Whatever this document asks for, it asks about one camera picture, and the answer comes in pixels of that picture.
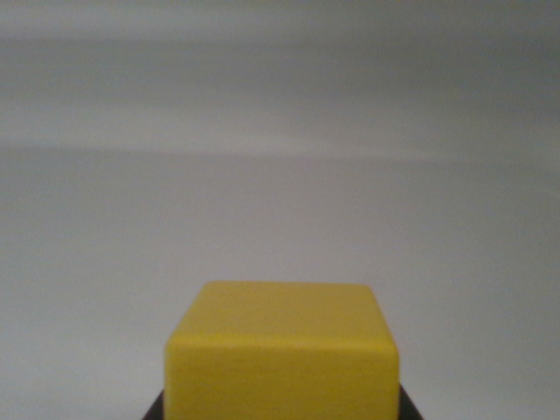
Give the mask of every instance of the white wall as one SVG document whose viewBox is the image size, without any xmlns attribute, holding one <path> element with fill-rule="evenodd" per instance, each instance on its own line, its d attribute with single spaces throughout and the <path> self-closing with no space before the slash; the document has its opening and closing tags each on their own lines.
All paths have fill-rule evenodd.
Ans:
<svg viewBox="0 0 560 420">
<path fill-rule="evenodd" d="M 557 171 L 559 8 L 0 8 L 0 144 Z"/>
</svg>

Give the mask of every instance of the dark platform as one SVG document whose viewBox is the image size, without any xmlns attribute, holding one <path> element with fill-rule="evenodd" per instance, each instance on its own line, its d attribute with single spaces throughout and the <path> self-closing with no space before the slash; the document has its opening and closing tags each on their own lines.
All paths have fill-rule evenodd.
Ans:
<svg viewBox="0 0 560 420">
<path fill-rule="evenodd" d="M 164 392 L 162 391 L 156 401 L 143 417 L 143 420 L 164 420 Z M 401 386 L 401 401 L 399 407 L 399 420 L 423 420 L 409 395 Z"/>
</svg>

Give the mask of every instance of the yellow block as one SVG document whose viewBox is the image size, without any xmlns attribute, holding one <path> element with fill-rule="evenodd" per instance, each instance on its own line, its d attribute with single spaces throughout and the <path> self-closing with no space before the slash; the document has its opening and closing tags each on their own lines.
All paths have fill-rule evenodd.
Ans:
<svg viewBox="0 0 560 420">
<path fill-rule="evenodd" d="M 360 284 L 211 282 L 165 347 L 165 420 L 396 420 L 398 352 Z"/>
</svg>

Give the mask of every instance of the gray background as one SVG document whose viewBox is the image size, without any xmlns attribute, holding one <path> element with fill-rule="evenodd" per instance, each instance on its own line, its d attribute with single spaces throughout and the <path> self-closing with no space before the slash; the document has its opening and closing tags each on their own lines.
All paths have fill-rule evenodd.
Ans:
<svg viewBox="0 0 560 420">
<path fill-rule="evenodd" d="M 137 419 L 213 279 L 374 289 L 426 418 L 560 412 L 544 3 L 0 7 L 0 417 Z"/>
</svg>

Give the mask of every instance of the wooden block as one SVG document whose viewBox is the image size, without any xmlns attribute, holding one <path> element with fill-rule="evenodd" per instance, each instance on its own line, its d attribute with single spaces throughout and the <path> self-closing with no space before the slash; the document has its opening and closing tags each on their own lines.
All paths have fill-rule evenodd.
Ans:
<svg viewBox="0 0 560 420">
<path fill-rule="evenodd" d="M 396 420 L 398 352 L 371 290 L 211 282 L 165 347 L 165 420 Z"/>
</svg>

